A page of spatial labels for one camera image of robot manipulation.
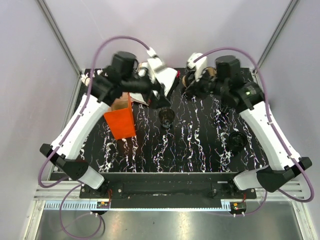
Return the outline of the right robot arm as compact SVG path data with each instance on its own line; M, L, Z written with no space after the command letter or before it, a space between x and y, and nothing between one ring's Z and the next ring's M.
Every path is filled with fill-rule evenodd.
M249 125L268 160L263 168L238 173L227 185L230 197L239 198L252 188L273 193L312 166L310 158L302 157L279 129L260 86L244 80L239 59L220 56L215 67L209 67L206 56L193 53L186 68L186 92L197 97L219 96L222 108L235 110Z

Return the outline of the orange paper bag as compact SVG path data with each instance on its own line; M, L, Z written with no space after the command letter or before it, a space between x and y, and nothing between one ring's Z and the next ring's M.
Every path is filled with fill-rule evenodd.
M103 115L116 140L136 136L131 96L124 92Z

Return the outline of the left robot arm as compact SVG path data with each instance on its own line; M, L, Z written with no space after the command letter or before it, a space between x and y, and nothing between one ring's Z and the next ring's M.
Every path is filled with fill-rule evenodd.
M136 56L119 51L113 55L110 65L99 74L90 77L88 92L60 135L50 144L44 143L39 151L62 170L69 178L90 187L97 198L108 193L104 177L88 162L79 158L80 149L97 121L123 93L142 95L150 108L159 109L171 105L167 96L172 89L177 71L152 51L141 67L134 71Z

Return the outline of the black cup lid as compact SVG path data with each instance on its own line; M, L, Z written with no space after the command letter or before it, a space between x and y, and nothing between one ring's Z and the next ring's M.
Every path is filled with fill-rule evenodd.
M247 136L239 131L232 132L228 137L227 146L233 154L239 154L247 145Z

